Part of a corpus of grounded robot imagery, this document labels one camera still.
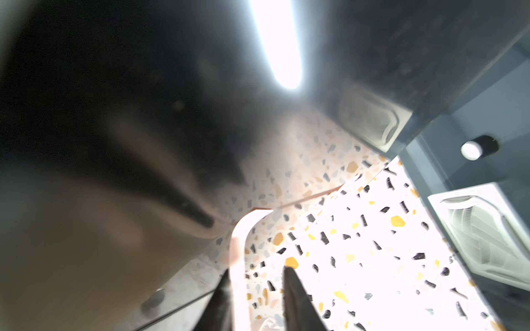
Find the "pink sticky note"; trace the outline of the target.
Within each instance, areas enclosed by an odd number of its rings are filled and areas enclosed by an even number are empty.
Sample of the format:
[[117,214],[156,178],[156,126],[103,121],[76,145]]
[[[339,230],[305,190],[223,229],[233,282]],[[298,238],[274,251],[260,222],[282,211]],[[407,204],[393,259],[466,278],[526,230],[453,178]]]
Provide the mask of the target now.
[[247,287],[245,277],[245,243],[248,233],[253,227],[273,212],[272,209],[255,209],[235,225],[229,246],[229,277],[232,294],[231,318],[232,330],[243,331],[251,329],[250,314],[247,303]]

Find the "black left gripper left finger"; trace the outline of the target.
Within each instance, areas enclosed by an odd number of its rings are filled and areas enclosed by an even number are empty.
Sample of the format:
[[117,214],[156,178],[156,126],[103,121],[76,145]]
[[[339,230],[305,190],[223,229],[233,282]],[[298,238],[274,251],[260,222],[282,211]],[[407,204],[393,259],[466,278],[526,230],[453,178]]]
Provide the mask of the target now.
[[226,270],[193,331],[231,331],[232,301],[229,270]]

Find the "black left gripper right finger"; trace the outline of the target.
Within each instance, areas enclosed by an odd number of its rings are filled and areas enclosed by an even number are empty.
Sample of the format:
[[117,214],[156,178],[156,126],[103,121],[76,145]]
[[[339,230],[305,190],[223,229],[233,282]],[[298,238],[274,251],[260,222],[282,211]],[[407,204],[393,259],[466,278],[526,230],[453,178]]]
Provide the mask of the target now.
[[295,269],[284,267],[284,314],[288,331],[326,331]]

